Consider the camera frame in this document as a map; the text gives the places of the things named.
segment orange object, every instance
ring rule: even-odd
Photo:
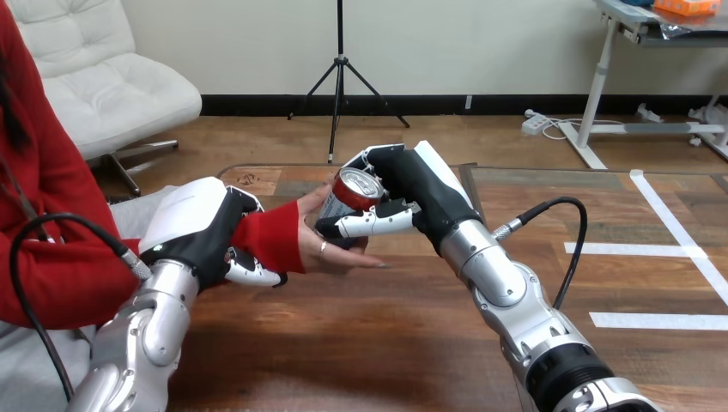
[[[679,15],[715,15],[720,0],[655,0],[655,8]]]

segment floor marking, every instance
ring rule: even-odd
[[[642,171],[633,170],[629,173],[629,177],[632,178],[634,184],[638,189],[640,189],[642,196],[644,196],[647,202],[650,203],[650,206],[652,206],[652,209],[655,213],[657,213],[660,220],[667,227],[667,230],[669,230],[670,233],[672,233],[672,236],[675,237],[677,243],[679,243],[682,247],[699,247],[693,238],[690,237],[690,234],[685,230],[683,225],[677,221],[675,215],[670,212],[667,205],[664,204],[657,192],[652,188],[652,186],[650,186]],[[710,258],[691,256],[690,259],[692,259],[695,266],[698,267],[698,270],[703,274],[703,276],[705,276],[708,283],[710,283],[710,286],[715,289],[715,292],[718,293],[720,299],[728,305],[728,281],[726,281],[720,272],[718,272],[718,269],[715,268],[713,262],[710,261]]]
[[[708,255],[698,246],[683,225],[670,212],[658,193],[650,186],[641,170],[633,170],[629,177],[652,207],[679,246],[619,245],[585,243],[582,253],[603,255],[661,256],[690,258],[713,287],[720,299],[728,305],[728,281],[718,272]],[[567,253],[573,253],[574,243],[564,243]],[[591,321],[598,328],[645,330],[728,330],[728,315],[686,315],[667,313],[610,313],[590,312]]]
[[[598,328],[662,330],[728,330],[728,315],[590,312]]]
[[[566,253],[573,253],[574,242],[564,242]],[[584,243],[582,255],[624,255],[624,256],[658,256],[665,258],[707,258],[700,247],[682,247],[670,245],[634,245],[621,243]]]

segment wooden table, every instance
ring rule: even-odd
[[[309,192],[335,167],[245,166],[221,179],[266,208]],[[626,173],[460,167],[491,230],[530,206],[575,196],[590,242],[674,245]],[[646,175],[686,230],[728,273],[728,194],[707,175]],[[556,207],[505,247],[554,296],[578,215]],[[521,411],[498,336],[419,234],[371,239],[390,270],[291,275],[280,289],[227,285],[198,299],[172,411]],[[725,410],[728,332],[597,328],[589,312],[728,314],[686,257],[584,255],[564,312],[621,376],[668,412]]]

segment finger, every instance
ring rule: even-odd
[[[324,178],[324,181],[321,182],[321,183],[323,183],[324,185],[333,185],[334,184],[334,176],[336,176],[334,174],[334,172],[331,172],[331,173],[327,174],[326,177]]]
[[[353,246],[349,248],[349,251],[356,253],[357,255],[363,255],[369,244],[369,238],[359,238]]]
[[[329,193],[331,193],[331,185],[323,185],[315,191],[312,191],[311,193],[298,199],[299,213],[305,215],[307,213],[313,212],[316,208],[324,204],[324,201],[329,196]]]
[[[385,268],[387,265],[376,257],[360,255],[328,244],[321,254],[321,260],[345,268]]]

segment robotic finger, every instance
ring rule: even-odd
[[[226,254],[230,270],[225,279],[247,286],[279,288],[288,282],[288,275],[267,270],[251,254],[231,247]]]
[[[418,211],[416,203],[406,203],[404,199],[391,200],[368,211],[320,219],[316,222],[316,230],[327,239],[400,233],[414,228]]]

